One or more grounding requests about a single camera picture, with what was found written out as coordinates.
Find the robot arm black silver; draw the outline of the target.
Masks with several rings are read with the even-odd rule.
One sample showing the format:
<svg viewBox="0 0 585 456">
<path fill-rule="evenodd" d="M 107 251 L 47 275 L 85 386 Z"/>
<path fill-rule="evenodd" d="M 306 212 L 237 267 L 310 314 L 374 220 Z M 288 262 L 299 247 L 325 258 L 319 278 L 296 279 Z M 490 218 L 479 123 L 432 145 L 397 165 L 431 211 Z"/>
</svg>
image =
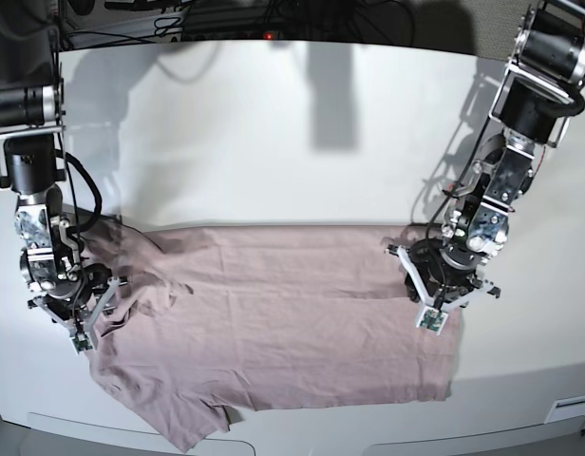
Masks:
<svg viewBox="0 0 585 456">
<path fill-rule="evenodd" d="M 461 175 L 435 214 L 439 235 L 388 245 L 406 271 L 416 325 L 440 332 L 449 314 L 500 288 L 480 268 L 508 239 L 512 204 L 530 188 L 535 152 L 558 146 L 585 109 L 585 1 L 541 1 L 521 20 L 486 122 L 500 131 L 478 138 Z"/>
<path fill-rule="evenodd" d="M 65 132 L 64 82 L 55 42 L 50 31 L 22 33 L 0 26 L 0 189 L 17 196 L 20 271 L 33 294 L 28 306 L 66 328 L 75 350 L 84 352 L 97 347 L 93 327 L 101 314 L 114 310 L 111 299 L 126 280 L 83 256 L 81 234 L 99 220 L 102 197 L 59 143 Z M 71 169 L 95 200 L 86 221 L 63 208 L 60 185 Z"/>
</svg>

